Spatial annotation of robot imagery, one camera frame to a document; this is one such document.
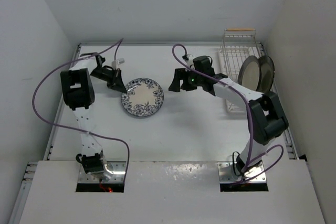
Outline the black patterned rim plate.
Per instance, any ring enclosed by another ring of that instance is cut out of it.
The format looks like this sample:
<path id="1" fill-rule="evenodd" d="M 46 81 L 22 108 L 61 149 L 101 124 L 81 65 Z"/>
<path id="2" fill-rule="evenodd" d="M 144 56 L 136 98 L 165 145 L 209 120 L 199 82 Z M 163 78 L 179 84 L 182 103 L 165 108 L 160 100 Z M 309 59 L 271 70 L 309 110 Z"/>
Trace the black patterned rim plate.
<path id="1" fill-rule="evenodd" d="M 261 80 L 257 91 L 262 93 L 267 93 L 271 90 L 274 76 L 275 76 L 275 66 L 273 60 L 267 56 L 261 56 L 259 59 Z"/>

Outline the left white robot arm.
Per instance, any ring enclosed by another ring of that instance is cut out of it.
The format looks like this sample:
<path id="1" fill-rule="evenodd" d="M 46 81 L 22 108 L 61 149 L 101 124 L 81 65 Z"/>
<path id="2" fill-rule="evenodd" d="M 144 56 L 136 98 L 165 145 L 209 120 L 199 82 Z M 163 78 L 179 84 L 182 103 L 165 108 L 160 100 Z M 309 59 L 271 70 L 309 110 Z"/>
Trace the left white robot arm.
<path id="1" fill-rule="evenodd" d="M 120 64 L 124 60 L 114 60 L 110 66 L 104 65 L 105 58 L 98 53 L 82 54 L 69 70 L 60 73 L 62 94 L 65 104 L 73 111 L 81 132 L 81 153 L 76 156 L 86 174 L 99 180 L 108 181 L 114 175 L 113 168 L 105 159 L 102 146 L 91 134 L 93 103 L 95 93 L 91 77 L 105 81 L 107 87 L 127 93 L 122 80 Z"/>

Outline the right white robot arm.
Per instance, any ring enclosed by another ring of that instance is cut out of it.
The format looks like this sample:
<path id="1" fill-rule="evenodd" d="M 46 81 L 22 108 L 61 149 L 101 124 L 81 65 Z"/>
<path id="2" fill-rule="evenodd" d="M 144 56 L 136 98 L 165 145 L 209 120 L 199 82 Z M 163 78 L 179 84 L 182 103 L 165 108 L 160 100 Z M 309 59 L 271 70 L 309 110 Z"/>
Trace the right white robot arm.
<path id="1" fill-rule="evenodd" d="M 277 94 L 245 88 L 227 75 L 215 73 L 208 56 L 185 54 L 179 63 L 183 67 L 175 69 L 169 91 L 192 91 L 201 87 L 205 92 L 228 100 L 246 111 L 250 137 L 246 147 L 237 156 L 235 168 L 243 174 L 260 162 L 273 139 L 289 126 Z"/>

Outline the brown rim cream plate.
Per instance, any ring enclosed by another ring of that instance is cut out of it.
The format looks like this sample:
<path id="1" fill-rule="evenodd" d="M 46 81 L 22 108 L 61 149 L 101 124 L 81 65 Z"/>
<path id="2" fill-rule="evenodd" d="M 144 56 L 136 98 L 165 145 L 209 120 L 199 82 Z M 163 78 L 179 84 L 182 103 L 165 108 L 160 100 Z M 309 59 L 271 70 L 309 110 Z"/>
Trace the brown rim cream plate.
<path id="1" fill-rule="evenodd" d="M 239 75 L 238 84 L 256 91 L 261 80 L 261 70 L 258 58 L 256 56 L 249 56 L 243 62 Z"/>

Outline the blue floral ceramic plate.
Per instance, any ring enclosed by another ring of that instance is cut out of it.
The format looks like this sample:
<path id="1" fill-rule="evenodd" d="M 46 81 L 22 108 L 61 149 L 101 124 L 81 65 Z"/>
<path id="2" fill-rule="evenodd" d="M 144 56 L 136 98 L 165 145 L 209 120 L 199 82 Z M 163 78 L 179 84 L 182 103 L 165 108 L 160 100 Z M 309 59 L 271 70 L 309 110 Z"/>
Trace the blue floral ceramic plate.
<path id="1" fill-rule="evenodd" d="M 127 92 L 121 95 L 121 104 L 130 115 L 144 118 L 154 115 L 162 107 L 162 87 L 150 78 L 136 78 L 125 86 Z"/>

